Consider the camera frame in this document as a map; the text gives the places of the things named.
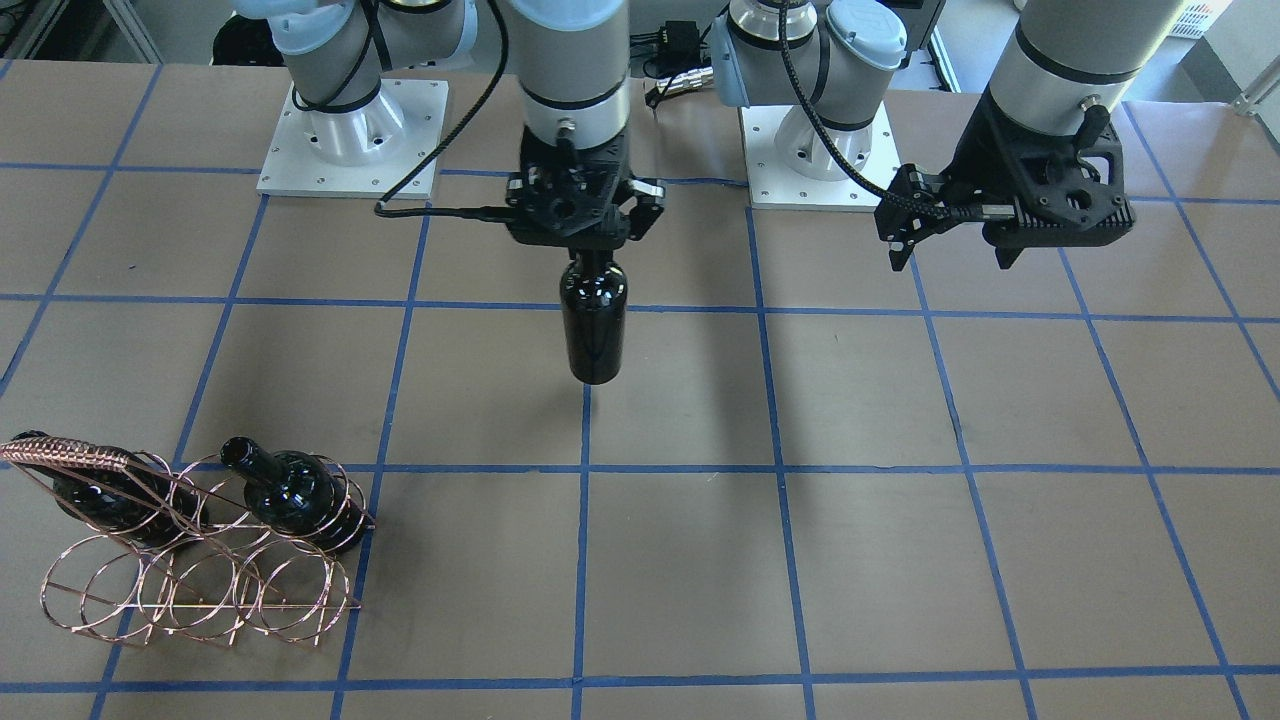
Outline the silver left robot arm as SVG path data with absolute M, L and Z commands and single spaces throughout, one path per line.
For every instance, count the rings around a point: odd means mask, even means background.
M 878 1 L 731 1 L 713 22 L 721 101 L 785 106 L 780 152 L 796 173 L 877 199 L 879 240 L 902 270 L 914 249 L 978 224 L 1009 269 L 1027 249 L 1103 247 L 1137 223 L 1112 114 L 1170 35 L 1181 1 L 1029 1 L 947 167 L 904 163 L 868 179 L 854 154 L 908 53 Z

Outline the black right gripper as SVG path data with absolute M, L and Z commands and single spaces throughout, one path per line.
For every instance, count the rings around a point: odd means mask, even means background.
M 520 243 L 614 251 L 639 241 L 666 209 L 666 187 L 630 168 L 626 129 L 594 149 L 572 135 L 547 143 L 526 129 L 508 176 L 504 224 Z

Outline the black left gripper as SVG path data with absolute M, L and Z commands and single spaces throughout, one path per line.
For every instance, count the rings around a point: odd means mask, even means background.
M 950 206 L 1009 205 L 1009 220 L 984 222 L 1001 270 L 1025 249 L 1103 247 L 1133 231 L 1137 214 L 1124 187 L 1123 145 L 1106 106 L 1096 104 L 1068 135 L 1042 135 L 1019 126 L 984 91 L 942 174 L 904 164 L 890 182 L 896 196 L 941 211 L 882 200 L 874 210 L 890 265 L 902 272 L 916 243 L 951 229 Z

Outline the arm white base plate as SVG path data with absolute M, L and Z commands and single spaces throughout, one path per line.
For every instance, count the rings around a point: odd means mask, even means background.
M 753 208 L 872 213 L 881 202 L 840 168 L 801 109 L 742 108 L 740 120 Z M 890 186 L 900 160 L 884 105 L 869 126 L 827 135 L 867 181 Z
M 342 114 L 302 111 L 287 96 L 257 191 L 378 199 L 439 145 L 449 102 L 443 79 L 384 79 L 370 104 Z

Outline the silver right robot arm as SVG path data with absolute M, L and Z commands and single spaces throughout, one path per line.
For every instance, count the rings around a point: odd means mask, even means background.
M 474 1 L 237 1 L 265 20 L 291 73 L 257 183 L 260 193 L 434 199 L 449 85 L 398 70 L 466 67 L 480 28 Z M 666 206 L 657 179 L 630 168 L 628 5 L 492 1 L 497 76 L 513 68 L 524 102 L 518 169 L 498 208 L 453 217 L 495 222 L 521 243 L 612 251 L 640 240 Z

